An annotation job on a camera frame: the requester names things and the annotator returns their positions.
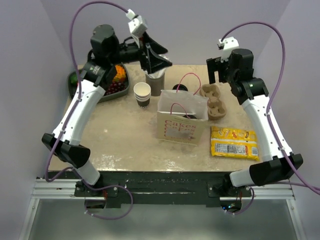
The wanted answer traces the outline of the brown paper bag pink handles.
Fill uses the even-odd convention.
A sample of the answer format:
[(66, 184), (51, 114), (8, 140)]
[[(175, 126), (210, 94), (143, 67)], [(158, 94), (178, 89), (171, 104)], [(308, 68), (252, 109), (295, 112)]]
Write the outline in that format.
[[(208, 98), (198, 92), (162, 90), (157, 103), (156, 138), (162, 141), (197, 146), (200, 143), (208, 117)], [(184, 118), (195, 115), (196, 119)]]

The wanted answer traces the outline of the black plastic cup lid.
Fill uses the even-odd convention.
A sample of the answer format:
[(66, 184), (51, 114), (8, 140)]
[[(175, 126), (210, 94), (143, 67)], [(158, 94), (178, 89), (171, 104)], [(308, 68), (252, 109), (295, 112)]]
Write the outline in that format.
[(183, 117), (187, 118), (187, 119), (197, 119), (197, 117), (195, 115), (192, 115), (192, 114), (186, 114)]

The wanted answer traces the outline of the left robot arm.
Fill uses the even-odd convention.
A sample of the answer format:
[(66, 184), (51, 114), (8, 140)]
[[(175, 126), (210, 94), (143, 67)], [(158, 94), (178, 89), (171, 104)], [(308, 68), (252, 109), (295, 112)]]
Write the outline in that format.
[(68, 163), (87, 183), (86, 191), (99, 196), (104, 184), (99, 181), (100, 173), (90, 162), (90, 149), (80, 144), (85, 126), (99, 100), (117, 74), (116, 65), (140, 62), (142, 70), (155, 73), (172, 63), (163, 58), (167, 49), (147, 34), (147, 25), (133, 23), (129, 26), (133, 43), (119, 43), (112, 26), (103, 24), (93, 30), (91, 50), (82, 71), (77, 71), (78, 85), (60, 124), (52, 133), (45, 133), (42, 142), (57, 156)]

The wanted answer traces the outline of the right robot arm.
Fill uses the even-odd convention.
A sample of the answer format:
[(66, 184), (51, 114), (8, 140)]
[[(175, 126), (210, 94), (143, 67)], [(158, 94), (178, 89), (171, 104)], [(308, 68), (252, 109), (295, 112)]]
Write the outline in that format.
[(288, 180), (303, 163), (302, 155), (295, 154), (289, 147), (272, 110), (267, 108), (269, 92), (265, 82), (254, 77), (253, 62), (253, 53), (243, 48), (232, 50), (226, 61), (221, 57), (206, 60), (209, 82), (228, 83), (249, 117), (262, 160), (248, 169), (229, 174), (222, 189), (230, 197), (244, 186), (263, 186)]

